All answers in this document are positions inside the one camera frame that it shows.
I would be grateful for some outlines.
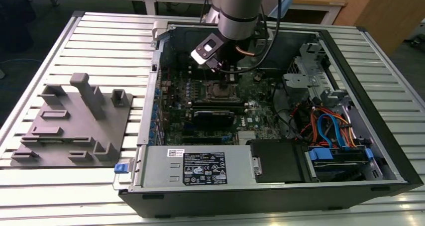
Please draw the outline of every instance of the gray floor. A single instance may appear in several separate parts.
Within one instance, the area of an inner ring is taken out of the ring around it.
[[[145,11],[142,3],[134,6],[131,1],[121,0],[59,0],[61,6],[53,7],[50,0],[33,0],[38,18],[27,25],[34,38],[34,47],[23,53],[7,53],[0,51],[0,62],[15,58],[33,58],[43,60],[61,35],[61,32],[70,20],[75,10],[113,13],[135,13]],[[174,10],[167,10],[166,5],[159,4],[159,11],[163,15],[198,17],[202,12],[199,4],[177,4]],[[425,97],[425,53],[416,50],[404,43],[392,60],[402,73],[410,80],[422,97]],[[19,97],[29,85],[39,64],[37,62],[9,62],[0,65],[7,76],[0,80],[0,125],[3,124],[10,111],[13,110]]]

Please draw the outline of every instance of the metal bracket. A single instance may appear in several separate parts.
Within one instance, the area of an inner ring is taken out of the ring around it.
[[[298,74],[298,73],[288,73],[284,75],[287,85],[292,88],[307,88],[308,86],[319,86],[316,79],[312,77]]]
[[[169,21],[167,20],[158,20],[154,22],[153,27],[153,37],[154,40],[159,40],[159,36],[166,33],[169,30]]]

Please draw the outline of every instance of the warning label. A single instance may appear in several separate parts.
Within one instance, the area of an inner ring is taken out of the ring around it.
[[[227,184],[224,152],[185,154],[185,184]]]

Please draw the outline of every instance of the metal table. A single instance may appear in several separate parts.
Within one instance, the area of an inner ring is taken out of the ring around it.
[[[0,225],[412,225],[425,222],[425,187],[396,197],[374,199],[348,210],[308,211],[177,219],[143,219],[125,204],[118,190],[131,176],[114,169],[9,169],[13,151],[27,133],[43,100],[45,84],[66,84],[74,72],[91,75],[103,92],[125,88],[137,98],[127,125],[122,159],[137,153],[157,19],[196,22],[198,18],[79,13],[62,33],[37,76],[0,130]],[[286,24],[291,28],[324,28]],[[425,180],[425,104],[390,62],[370,34],[355,27],[326,26],[370,93],[396,139]]]

